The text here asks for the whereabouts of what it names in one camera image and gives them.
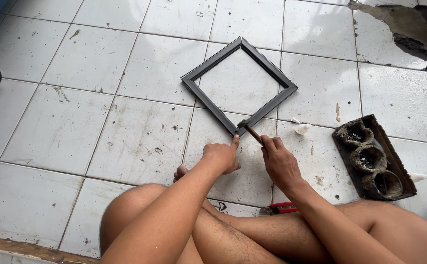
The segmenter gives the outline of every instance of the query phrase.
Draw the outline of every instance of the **hand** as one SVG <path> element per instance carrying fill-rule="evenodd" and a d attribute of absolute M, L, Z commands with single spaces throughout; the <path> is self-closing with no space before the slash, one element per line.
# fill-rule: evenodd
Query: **hand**
<path fill-rule="evenodd" d="M 230 174 L 241 168 L 241 164 L 236 162 L 236 150 L 239 143 L 240 137 L 235 135 L 231 142 L 231 146 L 218 143 L 207 144 L 204 147 L 204 156 L 202 158 L 205 157 L 214 160 L 221 168 L 222 174 Z"/>
<path fill-rule="evenodd" d="M 262 135 L 261 138 L 265 146 L 261 148 L 265 170 L 272 182 L 284 193 L 302 183 L 304 180 L 297 159 L 285 148 L 282 140 L 279 137 L 269 138 L 267 135 Z"/>

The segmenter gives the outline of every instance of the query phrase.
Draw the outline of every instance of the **wooden hammer handle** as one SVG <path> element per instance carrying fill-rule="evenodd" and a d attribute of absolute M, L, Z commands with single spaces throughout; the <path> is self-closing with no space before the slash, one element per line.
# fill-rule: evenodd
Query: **wooden hammer handle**
<path fill-rule="evenodd" d="M 254 137 L 259 142 L 259 144 L 261 144 L 262 147 L 264 147 L 264 142 L 262 142 L 262 138 L 259 136 L 259 134 L 256 133 L 256 131 L 254 131 L 248 125 L 244 126 L 244 128 L 249 132 L 249 134 L 252 135 L 252 137 Z"/>

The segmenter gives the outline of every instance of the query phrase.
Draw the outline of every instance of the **exposed concrete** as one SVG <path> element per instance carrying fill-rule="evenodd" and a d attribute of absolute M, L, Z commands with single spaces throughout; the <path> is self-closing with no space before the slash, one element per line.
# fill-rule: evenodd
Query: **exposed concrete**
<path fill-rule="evenodd" d="M 400 5 L 372 7 L 350 0 L 348 7 L 385 22 L 393 32 L 393 41 L 404 52 L 427 61 L 427 6 L 409 8 Z"/>

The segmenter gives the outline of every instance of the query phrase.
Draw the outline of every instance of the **white tile floor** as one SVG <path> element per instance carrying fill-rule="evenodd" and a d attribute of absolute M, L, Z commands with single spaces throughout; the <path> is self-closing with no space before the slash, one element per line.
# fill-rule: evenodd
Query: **white tile floor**
<path fill-rule="evenodd" d="M 169 185 L 206 143 L 231 140 L 179 77 L 239 36 L 300 88 L 254 128 L 282 137 L 328 201 L 358 199 L 330 134 L 362 115 L 376 115 L 408 171 L 427 174 L 427 62 L 348 0 L 63 2 L 12 0 L 0 14 L 1 238 L 98 257 L 99 220 L 114 197 L 132 185 Z M 281 90 L 240 50 L 197 83 L 234 123 Z M 292 117 L 314 126 L 299 136 Z M 210 191 L 212 203 L 257 216 L 285 201 L 248 134 L 238 160 L 240 171 Z M 427 219 L 427 180 L 416 187 L 396 204 Z"/>

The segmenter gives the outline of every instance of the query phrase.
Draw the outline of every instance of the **hammer head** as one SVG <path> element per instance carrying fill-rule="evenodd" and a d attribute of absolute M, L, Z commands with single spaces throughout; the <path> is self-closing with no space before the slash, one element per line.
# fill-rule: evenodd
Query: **hammer head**
<path fill-rule="evenodd" d="M 238 128 L 242 128 L 242 127 L 245 127 L 245 126 L 249 125 L 250 121 L 251 121 L 250 118 L 244 119 L 243 121 L 241 121 L 240 123 L 238 123 Z"/>

